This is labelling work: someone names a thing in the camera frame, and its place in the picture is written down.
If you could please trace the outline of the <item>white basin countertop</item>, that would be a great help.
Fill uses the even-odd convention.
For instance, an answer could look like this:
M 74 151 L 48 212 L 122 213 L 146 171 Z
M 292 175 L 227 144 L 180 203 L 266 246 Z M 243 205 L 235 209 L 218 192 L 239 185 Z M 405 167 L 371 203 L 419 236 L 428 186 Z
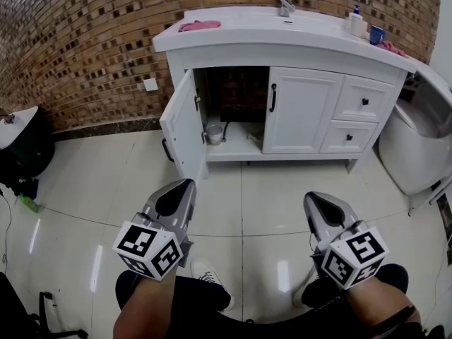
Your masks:
M 181 24 L 218 20 L 216 29 L 179 32 Z M 374 47 L 343 30 L 344 20 L 311 11 L 296 10 L 289 18 L 276 7 L 227 6 L 186 11 L 184 18 L 153 38 L 157 52 L 220 44 L 283 44 L 327 49 L 388 64 L 411 73 L 414 59 Z

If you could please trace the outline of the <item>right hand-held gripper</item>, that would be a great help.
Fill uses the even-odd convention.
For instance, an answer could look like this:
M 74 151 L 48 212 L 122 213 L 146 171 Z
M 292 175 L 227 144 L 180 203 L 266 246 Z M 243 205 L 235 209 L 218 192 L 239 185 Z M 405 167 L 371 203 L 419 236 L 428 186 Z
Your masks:
M 313 255 L 320 273 L 343 290 L 376 275 L 388 255 L 388 247 L 376 227 L 356 222 L 352 207 L 330 194 L 308 192 L 304 211 L 311 233 L 320 241 Z M 330 226 L 350 227 L 330 234 Z

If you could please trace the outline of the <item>white soap pump bottle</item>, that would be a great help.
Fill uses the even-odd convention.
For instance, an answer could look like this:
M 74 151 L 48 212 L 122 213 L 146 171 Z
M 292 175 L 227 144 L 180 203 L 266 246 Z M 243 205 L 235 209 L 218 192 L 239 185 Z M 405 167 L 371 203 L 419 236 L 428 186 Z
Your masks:
M 359 6 L 355 4 L 353 12 L 349 13 L 348 16 L 348 30 L 351 35 L 355 37 L 363 38 L 367 31 L 367 23 L 363 20 L 360 15 Z

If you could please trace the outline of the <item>person's left white shoe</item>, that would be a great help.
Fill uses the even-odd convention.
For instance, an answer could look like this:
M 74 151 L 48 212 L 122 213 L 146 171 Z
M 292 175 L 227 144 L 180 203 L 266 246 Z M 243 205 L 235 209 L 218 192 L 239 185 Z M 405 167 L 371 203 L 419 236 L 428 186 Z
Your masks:
M 227 294 L 227 306 L 222 308 L 220 311 L 229 311 L 233 308 L 234 297 L 230 294 L 226 286 L 221 281 L 218 272 L 207 259 L 193 258 L 190 263 L 190 269 L 192 278 L 206 283 L 215 284 L 219 286 L 225 294 Z

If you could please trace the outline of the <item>person's left leg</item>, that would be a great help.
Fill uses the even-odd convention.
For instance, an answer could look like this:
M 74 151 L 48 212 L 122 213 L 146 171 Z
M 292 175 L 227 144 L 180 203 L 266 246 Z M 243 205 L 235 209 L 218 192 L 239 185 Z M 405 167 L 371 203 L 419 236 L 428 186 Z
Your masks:
M 119 275 L 115 295 L 120 309 L 123 309 L 142 279 L 146 277 L 130 270 L 125 270 Z M 172 309 L 175 311 L 192 308 L 218 312 L 226 310 L 231 303 L 232 296 L 221 284 L 182 276 L 175 279 L 172 300 Z

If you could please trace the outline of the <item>black round bin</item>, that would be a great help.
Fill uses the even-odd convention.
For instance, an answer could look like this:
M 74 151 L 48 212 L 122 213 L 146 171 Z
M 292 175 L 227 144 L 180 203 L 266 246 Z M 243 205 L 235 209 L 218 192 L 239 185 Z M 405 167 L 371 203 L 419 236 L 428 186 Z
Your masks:
M 30 177 L 37 177 L 47 168 L 54 156 L 54 139 L 50 124 L 40 108 L 8 150 Z

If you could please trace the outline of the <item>person's right leg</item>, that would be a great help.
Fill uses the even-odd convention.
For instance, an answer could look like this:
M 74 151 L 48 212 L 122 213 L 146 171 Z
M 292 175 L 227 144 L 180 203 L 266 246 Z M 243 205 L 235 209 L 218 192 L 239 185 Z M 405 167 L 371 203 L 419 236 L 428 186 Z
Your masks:
M 398 288 L 404 294 L 408 290 L 408 272 L 398 264 L 390 263 L 381 266 L 374 277 Z M 333 279 L 328 276 L 317 276 L 302 289 L 301 297 L 295 299 L 295 302 L 309 308 L 318 308 L 334 300 L 341 292 L 342 290 Z

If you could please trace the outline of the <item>person's left forearm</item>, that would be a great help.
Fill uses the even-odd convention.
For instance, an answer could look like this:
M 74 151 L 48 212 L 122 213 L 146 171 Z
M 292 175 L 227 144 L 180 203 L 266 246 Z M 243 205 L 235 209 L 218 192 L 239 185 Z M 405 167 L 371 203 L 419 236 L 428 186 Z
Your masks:
M 156 281 L 125 270 L 117 278 L 115 293 L 121 312 L 113 339 L 180 339 L 171 322 L 176 269 Z

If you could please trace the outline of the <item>white large drawer front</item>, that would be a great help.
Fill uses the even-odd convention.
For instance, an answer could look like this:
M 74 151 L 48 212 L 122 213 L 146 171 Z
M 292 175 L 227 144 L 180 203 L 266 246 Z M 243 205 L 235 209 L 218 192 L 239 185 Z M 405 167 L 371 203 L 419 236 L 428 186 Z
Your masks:
M 379 122 L 394 88 L 388 83 L 346 75 L 333 119 Z M 362 98 L 369 100 L 367 106 L 362 106 Z

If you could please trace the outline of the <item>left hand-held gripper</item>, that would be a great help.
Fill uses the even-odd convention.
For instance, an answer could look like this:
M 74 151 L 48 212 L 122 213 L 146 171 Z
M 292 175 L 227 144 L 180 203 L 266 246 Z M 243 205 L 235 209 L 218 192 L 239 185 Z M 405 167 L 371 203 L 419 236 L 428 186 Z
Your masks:
M 186 231 L 195 202 L 194 180 L 170 182 L 151 194 L 143 213 L 124 222 L 112 249 L 129 270 L 162 280 L 174 267 L 186 265 L 193 245 Z

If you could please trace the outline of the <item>small white cup in cabinet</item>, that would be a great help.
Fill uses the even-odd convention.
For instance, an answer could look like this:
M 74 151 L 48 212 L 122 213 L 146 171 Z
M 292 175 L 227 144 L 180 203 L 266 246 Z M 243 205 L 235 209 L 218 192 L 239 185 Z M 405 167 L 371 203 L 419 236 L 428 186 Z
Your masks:
M 207 128 L 207 137 L 211 145 L 220 145 L 223 140 L 223 127 L 221 125 L 211 125 Z

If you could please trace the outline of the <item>white closed cabinet panel door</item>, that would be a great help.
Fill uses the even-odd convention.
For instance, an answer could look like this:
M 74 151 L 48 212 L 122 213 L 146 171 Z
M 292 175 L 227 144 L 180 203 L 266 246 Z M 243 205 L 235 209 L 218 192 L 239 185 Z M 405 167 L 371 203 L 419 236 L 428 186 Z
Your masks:
M 344 78 L 328 71 L 270 68 L 263 153 L 317 154 Z M 277 97 L 274 112 L 269 112 L 272 83 L 277 84 Z

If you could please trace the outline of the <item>person's right forearm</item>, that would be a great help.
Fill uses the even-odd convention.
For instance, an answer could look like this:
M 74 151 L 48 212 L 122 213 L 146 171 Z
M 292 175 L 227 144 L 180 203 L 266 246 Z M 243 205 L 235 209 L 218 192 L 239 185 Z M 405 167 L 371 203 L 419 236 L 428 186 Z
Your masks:
M 417 308 L 398 288 L 381 282 L 374 276 L 351 287 L 345 295 L 355 316 L 366 329 L 387 321 L 404 309 L 413 313 L 384 338 L 425 339 Z

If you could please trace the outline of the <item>white round side table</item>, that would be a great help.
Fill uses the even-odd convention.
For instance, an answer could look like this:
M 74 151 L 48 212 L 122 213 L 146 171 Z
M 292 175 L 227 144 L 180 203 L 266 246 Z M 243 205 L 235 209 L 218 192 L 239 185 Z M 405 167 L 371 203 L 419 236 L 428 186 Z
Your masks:
M 0 109 L 0 150 L 9 147 L 19 137 L 38 109 L 38 106 L 34 106 L 10 114 Z

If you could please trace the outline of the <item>blue cup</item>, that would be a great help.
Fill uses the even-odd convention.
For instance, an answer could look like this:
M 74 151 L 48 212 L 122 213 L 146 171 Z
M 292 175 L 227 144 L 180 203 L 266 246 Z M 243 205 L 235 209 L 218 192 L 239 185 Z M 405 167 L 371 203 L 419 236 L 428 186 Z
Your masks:
M 369 32 L 370 44 L 377 46 L 381 44 L 386 38 L 386 31 L 382 28 L 372 25 Z

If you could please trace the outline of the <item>pink cloth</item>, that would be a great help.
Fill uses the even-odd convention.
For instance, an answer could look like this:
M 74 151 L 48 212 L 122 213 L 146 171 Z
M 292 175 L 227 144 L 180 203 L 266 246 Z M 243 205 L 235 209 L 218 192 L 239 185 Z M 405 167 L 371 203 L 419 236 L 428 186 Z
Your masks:
M 222 26 L 221 22 L 218 20 L 195 20 L 190 23 L 181 24 L 179 26 L 179 32 L 190 32 L 197 30 L 208 30 L 208 29 L 216 29 Z
M 397 48 L 392 42 L 389 41 L 380 42 L 379 44 L 376 45 L 376 47 L 384 49 L 388 52 L 392 52 L 401 57 L 407 57 L 407 54 L 402 49 Z

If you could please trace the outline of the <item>white small drawer front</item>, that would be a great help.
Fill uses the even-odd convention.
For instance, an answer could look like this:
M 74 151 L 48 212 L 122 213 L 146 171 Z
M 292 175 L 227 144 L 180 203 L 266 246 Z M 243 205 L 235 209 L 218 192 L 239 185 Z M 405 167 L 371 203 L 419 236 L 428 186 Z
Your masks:
M 377 127 L 376 123 L 333 120 L 328 127 L 320 153 L 362 153 Z M 353 136 L 346 141 L 346 136 Z

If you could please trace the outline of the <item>white metal stand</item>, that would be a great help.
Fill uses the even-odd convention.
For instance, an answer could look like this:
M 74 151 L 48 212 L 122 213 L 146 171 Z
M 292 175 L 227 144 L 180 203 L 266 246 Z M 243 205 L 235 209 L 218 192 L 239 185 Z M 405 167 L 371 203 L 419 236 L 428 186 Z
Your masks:
M 426 206 L 427 204 L 432 204 L 437 202 L 438 199 L 446 193 L 447 188 L 452 185 L 452 174 L 447 178 L 444 178 L 440 183 L 429 193 L 429 195 L 418 204 L 410 204 L 410 209 L 408 210 L 408 216 L 412 217 L 420 208 Z

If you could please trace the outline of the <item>person's leg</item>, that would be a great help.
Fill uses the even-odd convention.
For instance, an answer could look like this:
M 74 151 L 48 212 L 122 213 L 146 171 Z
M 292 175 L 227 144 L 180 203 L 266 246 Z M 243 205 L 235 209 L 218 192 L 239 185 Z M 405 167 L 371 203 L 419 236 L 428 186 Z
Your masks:
M 130 270 L 125 270 L 119 275 L 115 295 L 120 309 L 123 309 L 142 279 L 146 277 Z M 226 310 L 231 303 L 232 296 L 221 284 L 182 276 L 175 279 L 172 300 L 172 309 L 175 311 L 192 308 L 218 312 Z
M 390 263 L 381 266 L 374 277 L 398 288 L 404 294 L 408 290 L 408 272 L 398 264 Z M 317 276 L 302 289 L 301 297 L 295 299 L 295 302 L 309 308 L 318 308 L 334 300 L 341 292 L 342 290 L 333 279 L 328 276 Z

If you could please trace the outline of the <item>green packet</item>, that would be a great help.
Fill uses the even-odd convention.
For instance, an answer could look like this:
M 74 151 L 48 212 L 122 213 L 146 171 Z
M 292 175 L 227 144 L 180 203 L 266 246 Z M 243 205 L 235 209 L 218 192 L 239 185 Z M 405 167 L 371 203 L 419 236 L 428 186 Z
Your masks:
M 20 194 L 20 200 L 32 212 L 39 213 L 40 207 L 31 197 Z

